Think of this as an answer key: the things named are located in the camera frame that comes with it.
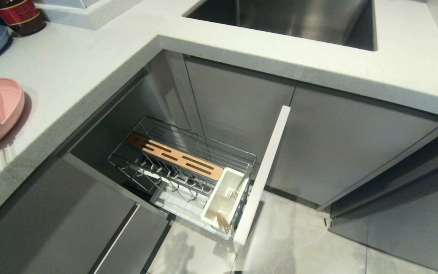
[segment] jar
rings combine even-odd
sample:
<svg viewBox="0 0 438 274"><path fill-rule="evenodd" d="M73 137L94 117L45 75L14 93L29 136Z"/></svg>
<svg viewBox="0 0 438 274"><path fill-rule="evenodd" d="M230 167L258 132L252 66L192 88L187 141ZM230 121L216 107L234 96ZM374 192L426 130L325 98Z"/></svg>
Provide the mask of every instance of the jar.
<svg viewBox="0 0 438 274"><path fill-rule="evenodd" d="M0 16L21 36L42 30L45 21L32 0L0 0Z"/></svg>

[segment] kitchen cabinet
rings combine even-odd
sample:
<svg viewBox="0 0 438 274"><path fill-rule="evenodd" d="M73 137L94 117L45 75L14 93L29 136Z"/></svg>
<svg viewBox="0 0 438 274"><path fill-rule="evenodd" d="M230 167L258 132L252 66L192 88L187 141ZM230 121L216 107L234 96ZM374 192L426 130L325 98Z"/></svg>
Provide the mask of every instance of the kitchen cabinet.
<svg viewBox="0 0 438 274"><path fill-rule="evenodd" d="M249 151L261 163L295 81L195 57L186 66L204 135Z"/></svg>
<svg viewBox="0 0 438 274"><path fill-rule="evenodd" d="M438 127L438 117L298 83L268 185L324 205Z"/></svg>
<svg viewBox="0 0 438 274"><path fill-rule="evenodd" d="M329 231L438 274L438 168L336 218Z"/></svg>
<svg viewBox="0 0 438 274"><path fill-rule="evenodd" d="M184 105L176 104L185 96L176 96L178 87L172 83L173 72L163 69L167 66L163 61L166 61L164 56L158 55L147 67L151 73L137 74L118 91L120 98L116 103L102 108L95 114L98 118L91 118L94 122L80 128L73 140L68 141L70 145L63 148L66 152L61 157L87 174L120 188L124 194L135 194L141 207L154 210L155 213L172 213L210 232L215 238L231 241L226 244L239 248L248 237L290 108L281 106L271 128L266 130L264 160L255 165L257 176L254 185L249 175L244 178L239 175L234 182L245 190L242 195L234 197L222 193L220 204L222 206L224 202L224 211L229 210L228 221L232 227L229 232L224 232L217 224L214 225L215 220L211 224L201 217L217 181L211 182L189 170L179 170L174 163L145 155L127 142L130 136L138 134L224 170L233 168L243 175L247 163L255 163L255 156L248 151L191 132L192 126L189 127L187 123L191 121L188 115L193 112L186 113ZM237 191L238 186L230 189Z"/></svg>
<svg viewBox="0 0 438 274"><path fill-rule="evenodd" d="M351 193L332 203L330 218L371 204L438 169L438 137Z"/></svg>
<svg viewBox="0 0 438 274"><path fill-rule="evenodd" d="M140 271L167 223L50 158L0 208L0 273L94 273L120 258L116 270Z"/></svg>

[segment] sink basin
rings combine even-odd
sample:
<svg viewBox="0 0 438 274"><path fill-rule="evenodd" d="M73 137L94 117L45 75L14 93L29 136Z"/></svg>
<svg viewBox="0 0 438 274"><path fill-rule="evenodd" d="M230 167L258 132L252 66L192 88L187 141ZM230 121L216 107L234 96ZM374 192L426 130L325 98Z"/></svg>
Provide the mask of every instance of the sink basin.
<svg viewBox="0 0 438 274"><path fill-rule="evenodd" d="M372 0L207 0L186 17L376 50Z"/></svg>

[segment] wire basket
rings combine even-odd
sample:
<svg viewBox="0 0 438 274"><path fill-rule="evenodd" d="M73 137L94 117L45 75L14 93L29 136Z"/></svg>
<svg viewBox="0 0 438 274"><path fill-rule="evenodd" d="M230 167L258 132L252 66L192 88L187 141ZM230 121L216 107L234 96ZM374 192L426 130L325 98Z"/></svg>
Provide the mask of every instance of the wire basket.
<svg viewBox="0 0 438 274"><path fill-rule="evenodd" d="M242 173L246 172L248 165L254 166L256 161L256 156L247 151L145 116L113 150L108 161L135 182L139 189L150 195L155 191L172 188L172 191L181 189L181 196L187 202L196 201L199 196L207 200L217 181L200 172L201 169L204 170L203 166L194 164L200 167L199 171L186 168L174 163L173 157L160 158L144 150L146 144L141 147L130 144L128 140L132 137L152 140L158 144L156 146L173 148L193 156L197 163L198 160L201 163L205 161Z"/></svg>

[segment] white countertop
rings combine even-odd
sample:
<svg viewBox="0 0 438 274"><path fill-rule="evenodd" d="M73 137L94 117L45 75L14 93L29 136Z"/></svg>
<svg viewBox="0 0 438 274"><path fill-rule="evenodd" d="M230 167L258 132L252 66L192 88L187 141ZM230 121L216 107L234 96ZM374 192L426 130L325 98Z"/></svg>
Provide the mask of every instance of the white countertop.
<svg viewBox="0 0 438 274"><path fill-rule="evenodd" d="M0 143L0 205L83 121L167 49L438 114L438 29L415 0L374 0L378 50L183 18L203 0L144 0L97 31L14 39L0 77L29 99Z"/></svg>

